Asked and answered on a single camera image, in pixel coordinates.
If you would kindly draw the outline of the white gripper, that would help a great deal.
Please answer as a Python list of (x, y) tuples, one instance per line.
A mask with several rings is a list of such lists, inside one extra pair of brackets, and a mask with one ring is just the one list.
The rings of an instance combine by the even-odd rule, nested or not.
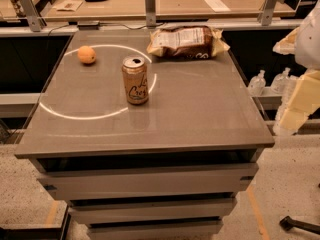
[(295, 53), (298, 64), (312, 68), (298, 78), (279, 122), (281, 128), (297, 131), (320, 107), (320, 5), (314, 7), (299, 28), (278, 41), (273, 51), (282, 55)]

